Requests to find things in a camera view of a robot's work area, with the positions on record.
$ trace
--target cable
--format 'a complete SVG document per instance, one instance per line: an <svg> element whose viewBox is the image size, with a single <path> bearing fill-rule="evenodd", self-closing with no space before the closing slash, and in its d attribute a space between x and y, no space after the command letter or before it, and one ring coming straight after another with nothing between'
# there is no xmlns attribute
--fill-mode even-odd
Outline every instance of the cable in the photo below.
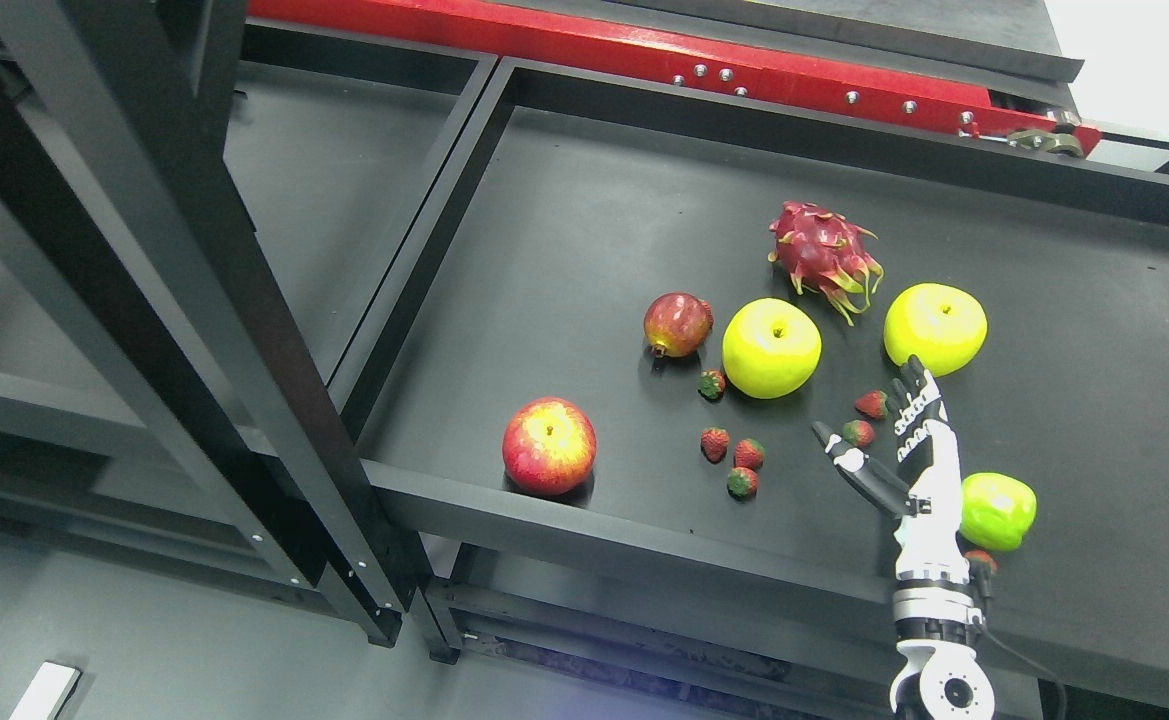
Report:
<svg viewBox="0 0 1169 720"><path fill-rule="evenodd" d="M1064 683L1060 681L1059 676L1051 673L1050 670L1046 670L1046 667L1038 664L1038 662L1029 660L1026 656L1015 651L1014 648L1010 648L1007 643L1001 642L999 638L997 638L997 635L992 634L991 630L988 630L988 625L983 626L983 637L990 639L995 646L1001 648L1001 650L1004 650L1016 660L1023 662L1024 665L1029 665L1032 670L1037 671L1037 673L1040 673L1044 678L1054 683L1054 693L1059 697L1059 705L1054 706L1054 720L1064 720L1065 715L1068 714L1068 692L1065 691Z"/></svg>
<svg viewBox="0 0 1169 720"><path fill-rule="evenodd" d="M1064 716L1068 714L1068 692L1064 687L1064 683L1056 673L1051 673L1049 669L1042 666L1039 662L1033 662L1023 653L1015 651L1007 643L1001 642L997 635L992 634L992 630L988 629L988 610L992 605L992 577L997 573L997 565L988 556L988 553L981 552L981 556L973 555L968 552L964 555L968 560L971 560L971 580L974 582L974 594L976 594L976 601L980 605L980 610L983 614L983 621L977 624L977 632L981 637L987 637L990 639L995 646L1001 648L1008 655L1012 656L1016 660L1023 662L1024 665L1032 667L1033 671L1042 678L1046 678L1054 684L1054 693L1059 697L1058 705L1054 706L1054 720L1065 720Z"/></svg>

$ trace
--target gray floor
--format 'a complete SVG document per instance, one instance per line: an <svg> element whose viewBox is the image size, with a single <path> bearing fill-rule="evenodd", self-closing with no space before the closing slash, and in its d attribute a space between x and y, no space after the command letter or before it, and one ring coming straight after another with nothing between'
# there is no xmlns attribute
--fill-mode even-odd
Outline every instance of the gray floor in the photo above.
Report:
<svg viewBox="0 0 1169 720"><path fill-rule="evenodd" d="M726 716L519 662L441 665L409 629L383 650L339 619L0 544L0 720L43 660L84 671L63 720Z"/></svg>

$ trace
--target strawberry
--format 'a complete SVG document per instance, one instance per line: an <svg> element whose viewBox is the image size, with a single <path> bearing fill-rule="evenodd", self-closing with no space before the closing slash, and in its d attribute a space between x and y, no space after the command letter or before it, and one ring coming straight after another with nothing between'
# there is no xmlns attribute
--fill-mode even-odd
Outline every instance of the strawberry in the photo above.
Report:
<svg viewBox="0 0 1169 720"><path fill-rule="evenodd" d="M722 428L704 428L704 432L699 432L699 450L708 462L721 462L729 445L731 436Z"/></svg>
<svg viewBox="0 0 1169 720"><path fill-rule="evenodd" d="M726 475L726 492L735 500L748 500L758 494L758 473L748 468L732 468Z"/></svg>
<svg viewBox="0 0 1169 720"><path fill-rule="evenodd" d="M886 393L880 392L880 389L864 393L864 397L855 401L855 409L870 418L886 418Z"/></svg>
<svg viewBox="0 0 1169 720"><path fill-rule="evenodd" d="M735 466L758 470L766 461L766 448L753 438L743 438L735 445Z"/></svg>
<svg viewBox="0 0 1169 720"><path fill-rule="evenodd" d="M726 392L726 375L721 371L704 371L699 374L699 395L708 400L721 400Z"/></svg>
<svg viewBox="0 0 1169 720"><path fill-rule="evenodd" d="M864 420L852 420L841 428L841 437L849 442L850 445L855 446L866 446L869 443L873 442L877 434L873 432L873 427L866 423Z"/></svg>
<svg viewBox="0 0 1169 720"><path fill-rule="evenodd" d="M997 561L984 551L968 551L963 558L971 561L971 570L976 568L976 565L987 565L988 575L991 576L997 574Z"/></svg>

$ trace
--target white light strip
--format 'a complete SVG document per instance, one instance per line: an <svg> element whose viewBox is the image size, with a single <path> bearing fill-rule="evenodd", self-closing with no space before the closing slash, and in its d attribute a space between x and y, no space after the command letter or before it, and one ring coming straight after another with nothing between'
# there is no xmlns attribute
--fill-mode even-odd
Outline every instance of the white light strip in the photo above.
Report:
<svg viewBox="0 0 1169 720"><path fill-rule="evenodd" d="M81 671L76 667L43 662L11 720L55 720L79 677Z"/></svg>

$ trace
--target red apple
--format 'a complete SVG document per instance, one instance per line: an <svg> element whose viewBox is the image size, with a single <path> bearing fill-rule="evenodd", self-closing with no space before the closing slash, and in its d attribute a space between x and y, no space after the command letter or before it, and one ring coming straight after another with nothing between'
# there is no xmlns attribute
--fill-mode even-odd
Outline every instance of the red apple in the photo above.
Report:
<svg viewBox="0 0 1169 720"><path fill-rule="evenodd" d="M561 496L579 486L596 456L597 436L588 415L561 397L530 402L505 428L505 470L533 496Z"/></svg>

